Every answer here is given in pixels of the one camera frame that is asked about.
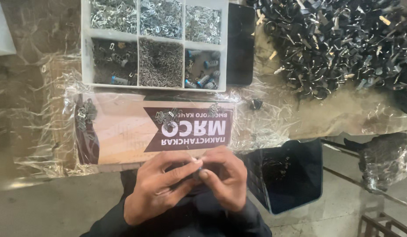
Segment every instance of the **white container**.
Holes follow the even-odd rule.
[[[6,18],[4,17],[3,9],[0,5],[0,56],[15,54],[16,48],[11,38],[9,27],[7,26]]]
[[[98,30],[91,28],[91,4],[89,0],[82,0],[82,14],[81,14],[81,40],[82,40],[82,81],[84,84],[98,87],[118,87],[118,88],[139,88],[139,89],[162,89],[162,90],[181,90],[181,91],[194,91],[194,92],[224,92],[227,86],[227,41],[228,41],[228,0],[179,0],[182,3],[182,16],[183,16],[183,35],[181,40],[156,37],[156,36],[143,36],[140,35],[140,5],[141,1],[137,0],[137,34],[130,34],[125,32],[118,32],[114,30]],[[209,44],[192,42],[185,40],[185,23],[186,23],[186,6],[202,6],[211,9],[221,10],[221,44]],[[140,86],[140,67],[138,63],[138,78],[136,86],[123,86],[123,85],[111,85],[111,84],[100,84],[94,83],[95,71],[94,71],[94,59],[92,53],[92,38],[119,40],[119,41],[136,41],[137,49],[139,50],[139,38],[148,38],[159,42],[176,42],[183,45],[184,49],[191,50],[205,50],[205,51],[220,51],[220,72],[221,75],[218,81],[217,90],[209,89],[188,89],[185,88],[185,64],[183,63],[183,77],[182,77],[182,88],[171,88],[171,87],[153,87],[153,86]]]

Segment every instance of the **black plastic part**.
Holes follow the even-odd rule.
[[[259,110],[262,107],[263,101],[253,99],[253,103],[250,105],[251,110]]]
[[[291,140],[280,148],[259,149],[237,157],[248,170],[249,190],[272,214],[306,205],[322,196],[323,163],[319,138],[307,143]]]

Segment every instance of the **black phone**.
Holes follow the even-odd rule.
[[[227,84],[248,86],[252,83],[255,17],[254,8],[229,4]]]

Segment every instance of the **gray floor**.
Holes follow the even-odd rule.
[[[355,180],[358,160],[324,147],[324,165]],[[407,202],[407,179],[388,191]],[[119,173],[52,180],[27,188],[0,191],[1,236],[79,236],[120,199]],[[407,225],[407,208],[324,172],[320,200],[295,210],[269,214],[249,193],[273,236],[356,237],[360,215],[385,211]]]

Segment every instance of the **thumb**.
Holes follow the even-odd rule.
[[[199,177],[208,186],[215,195],[221,194],[224,190],[224,184],[218,176],[211,170],[203,169],[199,172]]]

